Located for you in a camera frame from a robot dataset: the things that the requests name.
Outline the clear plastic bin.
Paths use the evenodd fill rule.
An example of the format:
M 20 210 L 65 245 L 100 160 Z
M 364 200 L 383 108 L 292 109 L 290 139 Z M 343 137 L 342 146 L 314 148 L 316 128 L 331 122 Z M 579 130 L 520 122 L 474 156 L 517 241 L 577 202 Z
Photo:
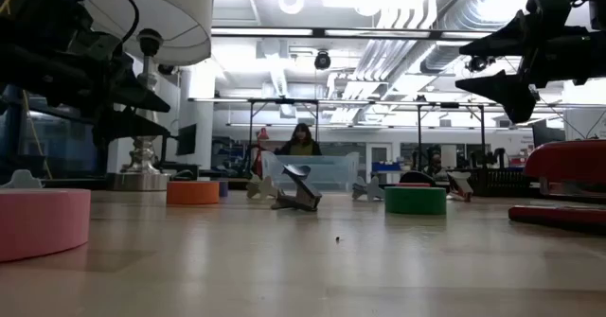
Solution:
M 320 192 L 349 192 L 358 178 L 359 153 L 346 156 L 290 156 L 261 153 L 262 175 L 270 176 L 275 187 L 294 190 L 294 181 L 283 174 L 286 165 L 307 166 L 310 174 L 307 182 Z

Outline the orange tape roll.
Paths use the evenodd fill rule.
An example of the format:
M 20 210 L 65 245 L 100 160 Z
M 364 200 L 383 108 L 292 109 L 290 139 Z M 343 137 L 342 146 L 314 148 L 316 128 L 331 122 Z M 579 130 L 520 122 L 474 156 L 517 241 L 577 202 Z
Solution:
M 219 200 L 219 182 L 171 181 L 167 185 L 167 205 L 216 204 Z

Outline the black ceiling spotlight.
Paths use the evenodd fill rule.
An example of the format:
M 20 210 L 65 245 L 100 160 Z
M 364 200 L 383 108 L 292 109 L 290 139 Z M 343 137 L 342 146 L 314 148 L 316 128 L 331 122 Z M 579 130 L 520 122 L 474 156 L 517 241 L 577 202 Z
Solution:
M 465 68 L 471 73 L 478 73 L 484 71 L 494 63 L 496 63 L 496 59 L 492 56 L 473 56 L 466 62 Z

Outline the person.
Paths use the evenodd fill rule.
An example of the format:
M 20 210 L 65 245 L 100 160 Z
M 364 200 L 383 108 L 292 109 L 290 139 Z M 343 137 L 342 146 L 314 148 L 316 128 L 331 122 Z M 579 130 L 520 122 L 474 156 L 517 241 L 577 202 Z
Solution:
M 439 153 L 432 154 L 423 172 L 434 179 L 447 177 L 447 171 L 442 166 L 442 159 Z
M 274 151 L 276 155 L 291 156 L 321 156 L 322 152 L 319 144 L 312 139 L 312 134 L 308 125 L 299 123 L 294 128 L 291 139 L 281 148 Z

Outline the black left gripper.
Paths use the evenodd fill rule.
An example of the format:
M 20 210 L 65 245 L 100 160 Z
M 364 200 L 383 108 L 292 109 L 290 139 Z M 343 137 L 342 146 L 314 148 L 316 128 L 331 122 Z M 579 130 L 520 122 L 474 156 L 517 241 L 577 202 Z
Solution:
M 51 107 L 63 104 L 85 117 L 98 116 L 93 125 L 97 147 L 119 138 L 169 135 L 166 128 L 130 108 L 112 109 L 117 103 L 167 113 L 169 105 L 138 80 L 133 59 L 111 57 L 107 49 L 71 54 L 0 46 L 0 82 L 44 97 Z

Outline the black monitor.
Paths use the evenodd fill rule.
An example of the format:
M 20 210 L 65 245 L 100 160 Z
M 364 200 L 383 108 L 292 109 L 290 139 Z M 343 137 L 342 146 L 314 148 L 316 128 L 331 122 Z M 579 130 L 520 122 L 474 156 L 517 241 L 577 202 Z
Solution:
M 565 140 L 565 131 L 562 129 L 549 128 L 545 120 L 532 124 L 534 147 L 551 142 L 562 142 Z
M 196 134 L 197 125 L 191 124 L 184 128 L 180 128 L 177 134 L 177 148 L 176 155 L 189 155 L 193 154 L 196 149 Z

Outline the red stapler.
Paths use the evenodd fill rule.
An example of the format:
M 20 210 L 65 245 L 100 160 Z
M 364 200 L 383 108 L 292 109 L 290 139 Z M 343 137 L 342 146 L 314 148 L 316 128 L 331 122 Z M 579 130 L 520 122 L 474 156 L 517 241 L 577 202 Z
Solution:
M 510 220 L 606 236 L 605 139 L 545 143 L 530 154 L 524 174 L 544 196 L 595 199 L 599 207 L 514 205 Z

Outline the green tape roll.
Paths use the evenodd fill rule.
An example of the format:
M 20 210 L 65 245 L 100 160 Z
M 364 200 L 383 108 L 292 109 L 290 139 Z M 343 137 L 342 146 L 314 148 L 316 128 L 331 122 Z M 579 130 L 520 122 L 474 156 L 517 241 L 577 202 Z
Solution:
M 390 186 L 384 190 L 386 213 L 445 215 L 446 191 L 439 187 Z

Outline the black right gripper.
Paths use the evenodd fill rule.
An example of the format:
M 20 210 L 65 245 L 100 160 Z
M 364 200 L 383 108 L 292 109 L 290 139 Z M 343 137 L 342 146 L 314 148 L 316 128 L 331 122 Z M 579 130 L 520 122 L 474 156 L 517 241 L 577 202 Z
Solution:
M 459 48 L 460 55 L 522 55 L 520 79 L 504 70 L 490 77 L 460 79 L 455 87 L 503 106 L 512 123 L 527 122 L 537 99 L 528 88 L 550 81 L 606 78 L 606 31 L 563 32 L 571 11 L 569 0 L 526 0 L 526 10 L 490 35 Z

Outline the pink tape roll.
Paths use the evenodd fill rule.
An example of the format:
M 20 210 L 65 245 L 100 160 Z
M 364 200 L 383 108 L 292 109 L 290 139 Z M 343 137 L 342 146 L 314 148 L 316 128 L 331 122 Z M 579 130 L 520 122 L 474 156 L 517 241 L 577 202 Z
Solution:
M 51 255 L 88 242 L 87 189 L 0 189 L 0 262 Z

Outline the silver table lamp white shade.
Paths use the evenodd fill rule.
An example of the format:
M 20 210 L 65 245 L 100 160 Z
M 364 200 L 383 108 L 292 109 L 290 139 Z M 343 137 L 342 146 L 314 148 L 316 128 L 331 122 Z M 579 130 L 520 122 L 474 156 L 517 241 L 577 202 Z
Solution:
M 86 0 L 94 28 L 126 38 L 124 51 L 142 61 L 137 77 L 150 90 L 159 87 L 159 65 L 190 66 L 211 55 L 213 0 Z

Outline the silver ventilation duct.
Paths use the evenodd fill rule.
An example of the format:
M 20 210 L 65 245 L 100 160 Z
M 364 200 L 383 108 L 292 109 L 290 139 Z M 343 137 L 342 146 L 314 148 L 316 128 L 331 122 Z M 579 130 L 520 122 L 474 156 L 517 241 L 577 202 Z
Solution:
M 455 0 L 437 20 L 442 30 L 498 30 L 505 26 L 526 0 Z

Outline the black mesh basket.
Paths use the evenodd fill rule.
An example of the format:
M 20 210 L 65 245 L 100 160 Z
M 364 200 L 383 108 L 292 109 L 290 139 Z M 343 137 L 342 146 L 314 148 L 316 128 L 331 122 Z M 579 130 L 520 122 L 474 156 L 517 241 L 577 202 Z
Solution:
M 471 169 L 470 174 L 468 183 L 475 196 L 526 198 L 539 193 L 531 186 L 534 178 L 525 176 L 519 167 L 476 168 Z

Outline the black metal rack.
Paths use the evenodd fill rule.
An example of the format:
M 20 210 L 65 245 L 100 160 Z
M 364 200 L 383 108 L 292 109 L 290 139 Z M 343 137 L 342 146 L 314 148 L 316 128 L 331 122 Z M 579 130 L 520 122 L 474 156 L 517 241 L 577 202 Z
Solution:
M 250 123 L 250 127 L 249 127 L 250 128 L 249 129 L 250 130 L 250 133 L 249 133 L 249 142 L 252 142 L 252 122 L 253 122 L 253 117 L 254 117 L 254 114 L 255 114 L 254 110 L 253 110 L 253 105 L 254 105 L 254 103 L 259 102 L 259 101 L 261 101 L 261 102 L 269 102 L 269 99 L 264 99 L 264 100 L 261 100 L 261 99 L 251 99 L 249 101 L 251 102 L 250 122 L 249 122 Z M 308 99 L 307 101 L 306 100 L 296 101 L 296 100 L 293 100 L 293 99 L 284 99 L 284 98 L 282 98 L 282 99 L 277 99 L 277 101 L 274 100 L 274 102 L 276 102 L 278 104 L 294 104 L 296 102 L 314 103 L 314 104 L 316 104 L 316 109 L 318 109 L 317 100 L 310 100 L 310 99 Z M 249 147 L 246 150 L 246 157 L 244 159 L 244 161 L 251 161 L 252 162 L 252 164 L 251 164 L 252 166 L 253 166 L 253 164 L 255 162 L 255 160 L 254 160 L 255 158 L 251 157 L 252 156 L 252 149 L 254 149 L 256 147 L 257 147 L 257 145 L 253 145 L 252 143 L 249 144 Z
M 481 154 L 482 154 L 482 168 L 487 167 L 486 155 L 486 123 L 485 123 L 485 105 L 484 104 L 472 104 L 472 103 L 459 103 L 454 101 L 447 102 L 435 102 L 430 101 L 425 104 L 420 102 L 416 105 L 417 107 L 417 136 L 418 136 L 418 147 L 417 147 L 417 160 L 416 170 L 421 171 L 423 169 L 422 159 L 424 151 L 422 150 L 422 119 L 421 109 L 424 106 L 428 106 L 433 111 L 435 108 L 439 109 L 466 109 L 473 117 L 480 122 L 480 133 L 481 133 Z

